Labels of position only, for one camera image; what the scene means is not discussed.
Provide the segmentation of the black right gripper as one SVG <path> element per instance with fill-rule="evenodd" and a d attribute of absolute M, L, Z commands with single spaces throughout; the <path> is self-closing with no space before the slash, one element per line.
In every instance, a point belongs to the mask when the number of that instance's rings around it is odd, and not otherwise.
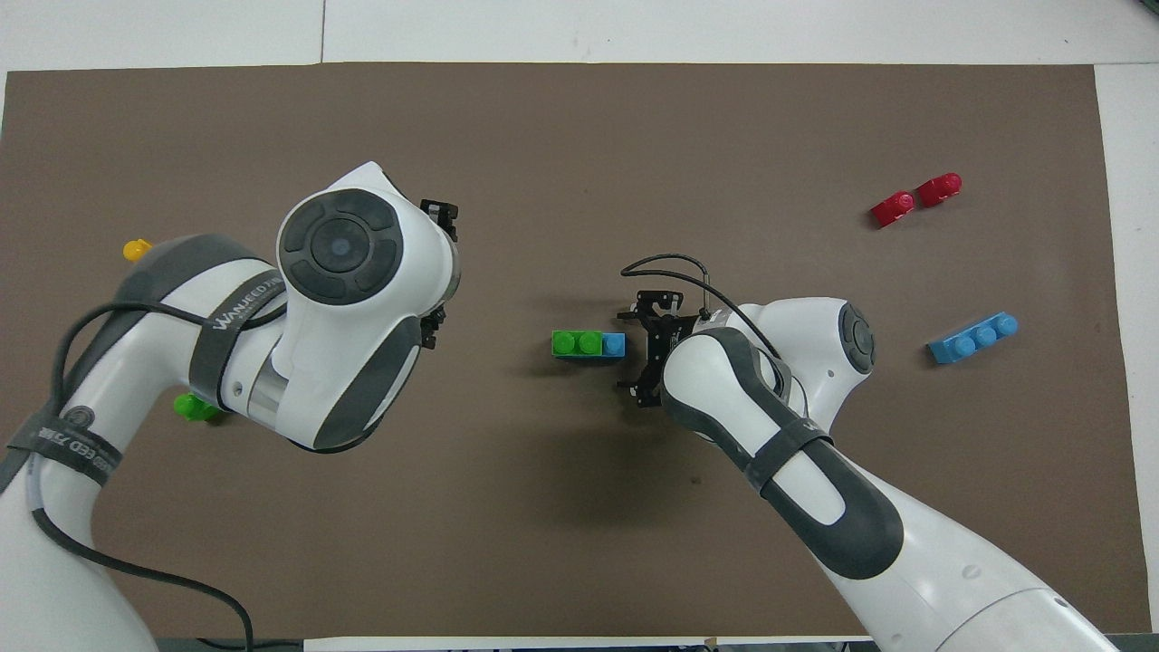
<path fill-rule="evenodd" d="M 637 379 L 618 381 L 637 408 L 661 406 L 661 381 L 666 359 L 679 340 L 688 337 L 704 318 L 700 315 L 678 315 L 680 292 L 637 292 L 628 309 L 618 313 L 620 321 L 637 321 L 648 331 L 648 362 Z"/>

